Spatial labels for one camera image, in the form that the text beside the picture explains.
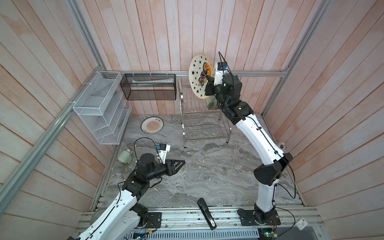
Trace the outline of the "light green flower plate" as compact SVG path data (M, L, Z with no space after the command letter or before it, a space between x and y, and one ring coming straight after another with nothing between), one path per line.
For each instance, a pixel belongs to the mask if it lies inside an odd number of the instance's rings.
M215 96L210 96L206 99L206 106L208 110L217 110L218 109L218 103Z

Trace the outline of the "small orange sunburst plate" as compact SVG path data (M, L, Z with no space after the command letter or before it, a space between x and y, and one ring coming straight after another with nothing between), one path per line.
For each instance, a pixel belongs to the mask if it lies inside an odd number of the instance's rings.
M149 117L143 120L141 130L146 134L156 134L164 127L164 121L159 117Z

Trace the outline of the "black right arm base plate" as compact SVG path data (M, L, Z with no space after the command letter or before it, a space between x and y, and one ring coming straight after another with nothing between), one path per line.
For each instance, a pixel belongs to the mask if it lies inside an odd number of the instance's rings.
M281 225L280 217L276 209L271 209L264 213L261 210L244 210L238 209L237 214L240 217L242 226L279 226Z

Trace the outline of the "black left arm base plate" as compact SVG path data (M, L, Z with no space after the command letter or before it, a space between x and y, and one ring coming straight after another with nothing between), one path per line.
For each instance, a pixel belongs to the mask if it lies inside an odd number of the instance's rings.
M139 203L136 203L131 211L135 212L139 217L140 221L138 228L155 228L159 229L162 223L162 213L161 212L149 212L149 209Z

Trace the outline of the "cream plate stars cartoon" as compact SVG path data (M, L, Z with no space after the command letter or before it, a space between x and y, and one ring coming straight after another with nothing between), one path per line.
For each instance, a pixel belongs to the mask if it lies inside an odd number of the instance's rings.
M208 77L213 77L213 66L211 60L204 54L195 55L189 67L189 82L196 97L201 100L209 98L205 94Z

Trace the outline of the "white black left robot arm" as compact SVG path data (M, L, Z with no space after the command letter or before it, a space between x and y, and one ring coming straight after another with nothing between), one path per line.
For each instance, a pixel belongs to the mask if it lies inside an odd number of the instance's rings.
M160 164L153 154L143 154L137 161L136 171L124 181L116 199L77 239L121 240L136 227L143 227L148 208L138 201L150 188L150 181L175 175L185 164L183 160L170 159Z

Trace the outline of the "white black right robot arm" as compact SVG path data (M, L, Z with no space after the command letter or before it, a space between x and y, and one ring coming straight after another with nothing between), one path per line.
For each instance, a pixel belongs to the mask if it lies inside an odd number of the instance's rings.
M249 104L240 100L241 88L239 78L231 74L222 77L218 84L215 78L208 76L203 87L207 96L215 97L219 109L248 138L262 160L262 164L254 170L259 189L253 215L258 225L265 225L277 216L275 185L293 157L274 143Z

